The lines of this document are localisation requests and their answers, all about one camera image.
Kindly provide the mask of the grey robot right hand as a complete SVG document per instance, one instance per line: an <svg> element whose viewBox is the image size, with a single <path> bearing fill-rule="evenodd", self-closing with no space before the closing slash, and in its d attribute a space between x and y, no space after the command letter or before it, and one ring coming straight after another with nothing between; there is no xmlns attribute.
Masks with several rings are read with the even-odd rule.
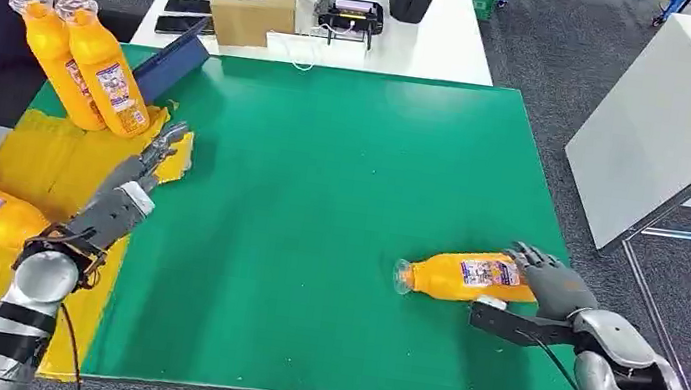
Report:
<svg viewBox="0 0 691 390"><path fill-rule="evenodd" d="M514 242L503 253L511 257L524 275L538 304L538 317L568 321L577 311L599 308L599 302L581 275L552 254L522 241Z"/></svg>

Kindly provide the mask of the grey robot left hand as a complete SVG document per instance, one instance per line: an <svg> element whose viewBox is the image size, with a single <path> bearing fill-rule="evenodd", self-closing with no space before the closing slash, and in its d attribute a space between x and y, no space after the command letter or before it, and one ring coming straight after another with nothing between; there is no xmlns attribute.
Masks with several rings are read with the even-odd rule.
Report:
<svg viewBox="0 0 691 390"><path fill-rule="evenodd" d="M125 183L135 182L143 193L151 192L159 182L156 170L168 157L175 155L174 144L183 139L188 131L186 121L165 124L143 151L129 156L109 173L81 211L93 206L111 190Z"/></svg>

